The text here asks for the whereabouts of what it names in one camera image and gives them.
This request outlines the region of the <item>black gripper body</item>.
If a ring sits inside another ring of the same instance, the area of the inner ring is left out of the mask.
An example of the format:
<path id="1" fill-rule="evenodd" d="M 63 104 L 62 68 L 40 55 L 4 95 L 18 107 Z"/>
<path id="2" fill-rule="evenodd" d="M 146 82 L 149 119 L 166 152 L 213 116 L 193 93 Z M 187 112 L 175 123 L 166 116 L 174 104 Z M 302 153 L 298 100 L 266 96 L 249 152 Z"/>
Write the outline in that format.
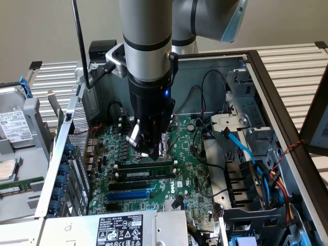
<path id="1" fill-rule="evenodd" d="M 128 73 L 130 101 L 142 133 L 164 133 L 175 106 L 171 97 L 171 74 L 143 81 Z"/>

